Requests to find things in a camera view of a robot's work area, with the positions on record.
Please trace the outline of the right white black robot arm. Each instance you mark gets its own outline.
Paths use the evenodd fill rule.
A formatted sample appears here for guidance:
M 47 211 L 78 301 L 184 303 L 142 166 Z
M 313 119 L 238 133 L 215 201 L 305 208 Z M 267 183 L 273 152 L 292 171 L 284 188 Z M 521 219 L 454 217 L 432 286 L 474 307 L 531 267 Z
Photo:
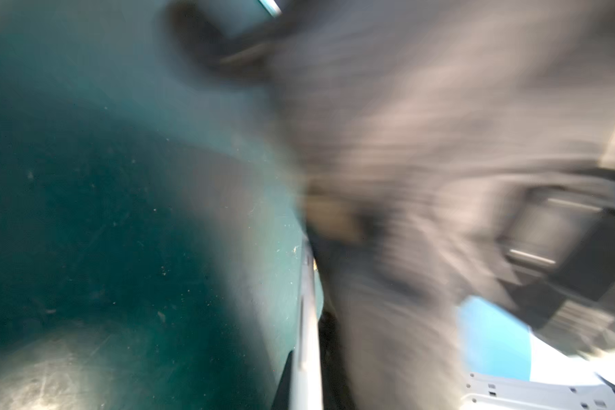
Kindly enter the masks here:
M 512 306 L 461 306 L 461 406 L 615 409 L 615 170 L 529 189 L 496 242 Z

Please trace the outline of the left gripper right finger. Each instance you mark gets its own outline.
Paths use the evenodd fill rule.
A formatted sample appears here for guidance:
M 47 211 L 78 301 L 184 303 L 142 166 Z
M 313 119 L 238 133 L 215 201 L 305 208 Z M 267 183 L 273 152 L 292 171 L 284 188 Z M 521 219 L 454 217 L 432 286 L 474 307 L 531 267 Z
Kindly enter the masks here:
M 319 351 L 324 409 L 355 410 L 343 365 L 338 322 L 328 312 L 319 318 Z

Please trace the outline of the white frame drawing tablet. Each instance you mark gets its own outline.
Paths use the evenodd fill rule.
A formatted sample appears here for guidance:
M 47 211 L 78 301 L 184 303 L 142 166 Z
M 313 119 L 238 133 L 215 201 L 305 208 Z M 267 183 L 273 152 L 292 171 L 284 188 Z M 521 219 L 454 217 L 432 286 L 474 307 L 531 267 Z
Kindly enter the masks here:
M 291 364 L 289 408 L 323 410 L 314 256 L 306 237 L 302 240 L 300 268 L 297 343 Z

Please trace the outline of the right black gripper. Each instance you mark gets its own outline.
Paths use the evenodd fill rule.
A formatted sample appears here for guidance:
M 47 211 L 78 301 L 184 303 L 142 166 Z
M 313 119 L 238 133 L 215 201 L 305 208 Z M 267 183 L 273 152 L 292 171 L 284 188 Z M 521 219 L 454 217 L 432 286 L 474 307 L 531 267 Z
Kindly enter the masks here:
M 528 189 L 499 238 L 512 313 L 565 354 L 615 350 L 615 170 Z

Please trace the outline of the blue wiping cloth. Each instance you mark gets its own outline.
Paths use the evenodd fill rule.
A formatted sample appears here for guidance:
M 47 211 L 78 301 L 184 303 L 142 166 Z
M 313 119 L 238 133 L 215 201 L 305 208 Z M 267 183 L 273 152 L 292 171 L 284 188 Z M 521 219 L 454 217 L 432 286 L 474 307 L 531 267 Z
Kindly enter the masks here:
M 509 309 L 496 242 L 533 187 L 615 170 L 615 1 L 291 1 L 197 68 L 268 80 L 356 409 L 456 409 L 458 309 Z

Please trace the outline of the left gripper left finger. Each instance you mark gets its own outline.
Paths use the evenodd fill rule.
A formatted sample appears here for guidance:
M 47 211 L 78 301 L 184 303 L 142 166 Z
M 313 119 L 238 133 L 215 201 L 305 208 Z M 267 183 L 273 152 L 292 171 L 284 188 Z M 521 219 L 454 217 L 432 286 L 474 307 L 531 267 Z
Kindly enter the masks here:
M 290 386 L 292 378 L 292 364 L 294 351 L 288 353 L 283 372 L 278 382 L 278 388 L 273 398 L 271 410 L 289 410 L 290 409 Z

